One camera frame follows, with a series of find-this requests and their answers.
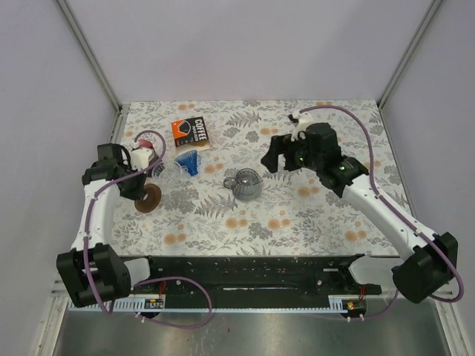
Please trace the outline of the round wooden dripper base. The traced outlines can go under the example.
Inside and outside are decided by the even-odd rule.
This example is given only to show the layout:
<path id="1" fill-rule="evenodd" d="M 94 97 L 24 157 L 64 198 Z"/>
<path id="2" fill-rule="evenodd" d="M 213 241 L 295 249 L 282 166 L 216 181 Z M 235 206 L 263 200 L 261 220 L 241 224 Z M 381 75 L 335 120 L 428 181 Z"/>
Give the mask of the round wooden dripper base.
<path id="1" fill-rule="evenodd" d="M 148 183 L 144 186 L 145 196 L 141 200 L 134 202 L 134 207 L 137 211 L 147 214 L 152 212 L 162 199 L 162 191 L 159 186 Z"/>

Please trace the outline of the grey glass coffee server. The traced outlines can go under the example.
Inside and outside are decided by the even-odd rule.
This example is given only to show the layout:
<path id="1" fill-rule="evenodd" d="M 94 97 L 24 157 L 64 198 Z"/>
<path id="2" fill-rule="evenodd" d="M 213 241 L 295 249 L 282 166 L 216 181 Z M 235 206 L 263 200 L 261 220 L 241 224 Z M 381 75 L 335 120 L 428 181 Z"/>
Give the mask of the grey glass coffee server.
<path id="1" fill-rule="evenodd" d="M 251 168 L 239 170 L 234 177 L 227 177 L 223 187 L 232 191 L 235 199 L 241 202 L 251 202 L 262 194 L 263 179 Z"/>

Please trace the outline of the blue ribbed cone dripper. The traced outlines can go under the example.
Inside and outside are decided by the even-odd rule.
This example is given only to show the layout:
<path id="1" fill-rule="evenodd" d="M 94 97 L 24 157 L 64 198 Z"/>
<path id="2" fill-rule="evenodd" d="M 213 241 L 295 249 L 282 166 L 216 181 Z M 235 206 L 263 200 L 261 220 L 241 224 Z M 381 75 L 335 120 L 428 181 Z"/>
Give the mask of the blue ribbed cone dripper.
<path id="1" fill-rule="evenodd" d="M 174 161 L 181 167 L 185 168 L 186 171 L 190 174 L 191 177 L 198 175 L 198 168 L 200 165 L 200 157 L 197 150 L 187 151 L 177 158 Z"/>

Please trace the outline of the coffee filter paper box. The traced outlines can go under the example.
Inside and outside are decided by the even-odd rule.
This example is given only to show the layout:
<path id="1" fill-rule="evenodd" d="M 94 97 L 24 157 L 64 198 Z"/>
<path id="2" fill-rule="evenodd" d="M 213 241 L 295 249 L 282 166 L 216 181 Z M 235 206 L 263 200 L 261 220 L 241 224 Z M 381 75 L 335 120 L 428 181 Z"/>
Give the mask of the coffee filter paper box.
<path id="1" fill-rule="evenodd" d="M 174 121 L 171 129 L 176 156 L 193 150 L 206 151 L 211 147 L 206 123 L 202 116 Z"/>

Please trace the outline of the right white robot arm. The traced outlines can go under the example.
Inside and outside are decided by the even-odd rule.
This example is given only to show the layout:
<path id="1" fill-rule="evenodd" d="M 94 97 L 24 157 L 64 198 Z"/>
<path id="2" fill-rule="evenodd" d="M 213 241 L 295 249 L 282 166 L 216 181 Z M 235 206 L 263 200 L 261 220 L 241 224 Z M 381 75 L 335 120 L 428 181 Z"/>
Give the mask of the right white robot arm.
<path id="1" fill-rule="evenodd" d="M 406 299 L 420 303 L 451 280 L 462 283 L 456 270 L 456 238 L 437 234 L 398 207 L 364 165 L 341 152 L 329 124 L 315 123 L 296 135 L 273 136 L 261 162 L 275 173 L 279 156 L 284 157 L 286 171 L 314 171 L 324 187 L 354 205 L 392 243 L 402 259 L 391 268 L 392 284 Z"/>

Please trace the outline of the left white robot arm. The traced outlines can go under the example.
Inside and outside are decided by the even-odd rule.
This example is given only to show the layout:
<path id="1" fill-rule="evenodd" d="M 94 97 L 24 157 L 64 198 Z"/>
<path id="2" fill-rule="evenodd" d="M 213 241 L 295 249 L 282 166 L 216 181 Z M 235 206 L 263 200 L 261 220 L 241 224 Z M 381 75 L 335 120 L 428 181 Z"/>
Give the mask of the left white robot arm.
<path id="1" fill-rule="evenodd" d="M 70 251 L 56 258 L 62 282 L 78 308 L 127 297 L 135 285 L 152 293 L 161 284 L 160 273 L 146 258 L 124 261 L 111 247 L 117 200 L 145 197 L 146 169 L 154 150 L 103 144 L 97 154 L 82 176 L 85 205 L 76 239 Z"/>

